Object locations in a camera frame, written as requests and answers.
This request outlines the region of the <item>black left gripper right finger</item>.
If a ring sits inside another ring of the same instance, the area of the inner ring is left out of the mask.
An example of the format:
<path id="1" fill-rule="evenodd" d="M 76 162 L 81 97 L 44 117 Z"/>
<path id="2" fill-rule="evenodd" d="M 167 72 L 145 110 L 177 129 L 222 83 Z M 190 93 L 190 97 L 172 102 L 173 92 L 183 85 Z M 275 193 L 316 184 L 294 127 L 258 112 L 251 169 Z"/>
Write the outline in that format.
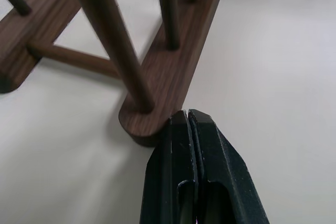
<path id="1" fill-rule="evenodd" d="M 210 115 L 190 109 L 198 223 L 269 223 L 248 168 Z"/>

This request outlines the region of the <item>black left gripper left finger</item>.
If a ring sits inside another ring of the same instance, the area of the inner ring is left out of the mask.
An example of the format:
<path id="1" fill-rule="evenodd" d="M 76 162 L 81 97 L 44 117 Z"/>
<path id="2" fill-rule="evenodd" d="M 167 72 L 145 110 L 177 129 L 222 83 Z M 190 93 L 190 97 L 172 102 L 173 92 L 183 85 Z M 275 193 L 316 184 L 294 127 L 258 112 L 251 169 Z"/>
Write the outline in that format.
<path id="1" fill-rule="evenodd" d="M 185 111 L 169 118 L 146 166 L 141 223 L 196 223 L 197 165 Z"/>

